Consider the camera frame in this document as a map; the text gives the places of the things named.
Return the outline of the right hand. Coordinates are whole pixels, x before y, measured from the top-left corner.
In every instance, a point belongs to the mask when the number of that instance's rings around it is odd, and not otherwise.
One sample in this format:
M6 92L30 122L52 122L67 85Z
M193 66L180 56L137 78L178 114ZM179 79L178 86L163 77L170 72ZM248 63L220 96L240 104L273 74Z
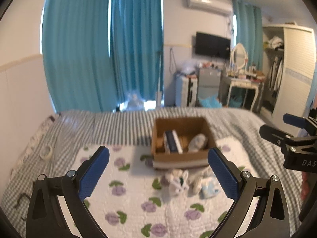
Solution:
M301 173L302 176L302 184L301 184L301 199L305 200L308 193L309 193L309 183L308 183L308 177L309 177L309 173L307 172L302 172Z

